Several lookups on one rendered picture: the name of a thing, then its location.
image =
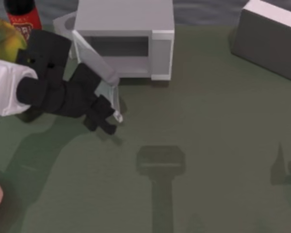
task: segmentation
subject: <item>green bottle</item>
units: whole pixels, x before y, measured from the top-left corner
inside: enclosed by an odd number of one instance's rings
[[[0,18],[0,60],[15,62],[18,49],[26,48],[22,34]]]

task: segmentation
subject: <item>gray fabric background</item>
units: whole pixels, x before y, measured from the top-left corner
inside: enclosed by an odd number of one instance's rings
[[[234,25],[240,10],[248,0],[174,0],[175,21],[181,25]],[[269,0],[282,2],[291,9],[291,0]],[[0,0],[0,15],[6,18]],[[50,24],[57,17],[75,11],[78,0],[36,0],[43,24]]]

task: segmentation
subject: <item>green table surface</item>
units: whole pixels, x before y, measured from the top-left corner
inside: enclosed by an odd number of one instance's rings
[[[123,80],[115,136],[0,118],[0,233],[291,233],[291,81],[231,55],[230,30],[177,27],[172,81]],[[172,189],[137,168],[162,146],[185,156]]]

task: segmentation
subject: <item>black can lid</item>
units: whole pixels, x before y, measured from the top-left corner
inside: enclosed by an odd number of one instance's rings
[[[4,0],[4,8],[7,13],[21,16],[31,12],[35,8],[34,0]]]

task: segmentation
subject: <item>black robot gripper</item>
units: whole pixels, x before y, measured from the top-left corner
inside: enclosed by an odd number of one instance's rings
[[[34,111],[78,118],[85,116],[84,125],[95,131],[100,127],[114,134],[116,126],[107,122],[114,109],[103,96],[97,96],[102,78],[86,64],[78,64],[70,80],[63,80],[71,41],[43,30],[32,30],[26,50],[19,50],[16,63],[32,68],[38,79],[24,78],[18,84],[19,102]]]

